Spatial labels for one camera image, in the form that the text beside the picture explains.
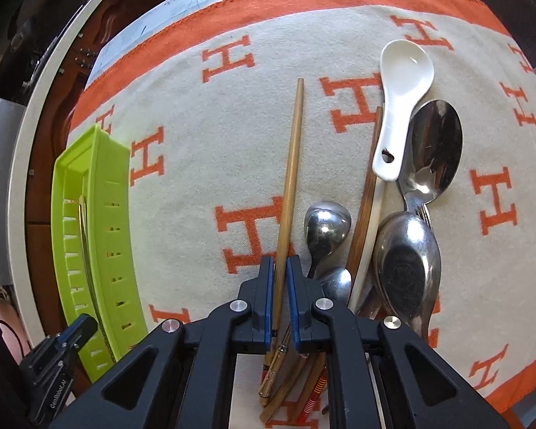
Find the green basket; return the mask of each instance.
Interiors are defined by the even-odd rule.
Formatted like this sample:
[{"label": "green basket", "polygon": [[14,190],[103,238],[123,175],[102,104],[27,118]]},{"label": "green basket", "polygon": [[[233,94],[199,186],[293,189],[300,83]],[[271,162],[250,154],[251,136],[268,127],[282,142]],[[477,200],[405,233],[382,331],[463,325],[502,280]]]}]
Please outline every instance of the green basket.
[{"label": "green basket", "polygon": [[96,124],[54,166],[56,280],[67,322],[87,313],[99,323],[79,354],[92,381],[147,335],[129,235],[129,156]]}]

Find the white spoon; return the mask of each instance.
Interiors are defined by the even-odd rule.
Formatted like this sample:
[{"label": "white spoon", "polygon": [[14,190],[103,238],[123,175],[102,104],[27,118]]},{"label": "white spoon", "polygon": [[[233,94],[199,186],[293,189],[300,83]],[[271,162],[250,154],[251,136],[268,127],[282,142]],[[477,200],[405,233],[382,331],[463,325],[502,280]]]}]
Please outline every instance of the white spoon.
[{"label": "white spoon", "polygon": [[380,179],[396,181],[413,108],[433,83],[435,68],[419,45],[409,40],[393,40],[381,51],[379,70],[385,107],[372,167]]}]

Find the stainless steel spoon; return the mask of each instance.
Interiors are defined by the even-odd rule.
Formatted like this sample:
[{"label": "stainless steel spoon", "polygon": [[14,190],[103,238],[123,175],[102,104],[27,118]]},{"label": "stainless steel spoon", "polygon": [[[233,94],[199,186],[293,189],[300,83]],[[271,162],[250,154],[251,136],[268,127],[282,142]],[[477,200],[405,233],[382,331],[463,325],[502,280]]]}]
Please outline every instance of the stainless steel spoon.
[{"label": "stainless steel spoon", "polygon": [[319,201],[307,209],[304,235],[312,255],[308,277],[313,278],[321,260],[335,252],[352,227],[352,217],[341,204]]},{"label": "stainless steel spoon", "polygon": [[414,214],[390,214],[379,226],[372,262],[383,305],[427,340],[441,280],[441,253],[432,230]]},{"label": "stainless steel spoon", "polygon": [[461,154],[462,127],[455,108],[444,100],[421,106],[409,124],[397,185],[405,210],[420,216],[429,227],[425,205],[449,187]]},{"label": "stainless steel spoon", "polygon": [[341,266],[333,266],[327,269],[318,281],[322,284],[323,294],[327,299],[337,301],[342,305],[347,304],[352,292],[352,275]]}]

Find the black cable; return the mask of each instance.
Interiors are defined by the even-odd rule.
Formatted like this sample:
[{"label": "black cable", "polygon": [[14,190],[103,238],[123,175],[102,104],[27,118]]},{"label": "black cable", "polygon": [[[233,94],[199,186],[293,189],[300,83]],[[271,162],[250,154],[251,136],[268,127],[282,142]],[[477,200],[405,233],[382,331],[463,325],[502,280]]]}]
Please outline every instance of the black cable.
[{"label": "black cable", "polygon": [[12,332],[12,334],[14,334],[14,337],[16,337],[16,340],[18,341],[18,345],[20,345],[21,357],[24,358],[24,347],[21,346],[21,340],[20,340],[20,337],[18,337],[18,334],[16,334],[16,331],[14,329],[12,329],[12,326],[10,326],[7,322],[2,321],[1,319],[0,319],[0,324],[4,324],[7,328],[10,329],[10,332]]}]

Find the triangular cutout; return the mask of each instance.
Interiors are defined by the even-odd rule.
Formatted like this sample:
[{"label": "triangular cutout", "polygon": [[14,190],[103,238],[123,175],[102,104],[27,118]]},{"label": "triangular cutout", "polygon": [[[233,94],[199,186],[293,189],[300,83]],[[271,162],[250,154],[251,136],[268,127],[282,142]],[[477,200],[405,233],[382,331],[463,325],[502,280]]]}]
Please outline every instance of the triangular cutout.
[{"label": "triangular cutout", "polygon": [[429,407],[457,395],[457,389],[414,346],[405,347],[405,355],[411,364],[423,401]]},{"label": "triangular cutout", "polygon": [[137,357],[127,369],[103,390],[103,398],[125,410],[137,406],[145,381],[153,367],[158,351],[150,348]]}]

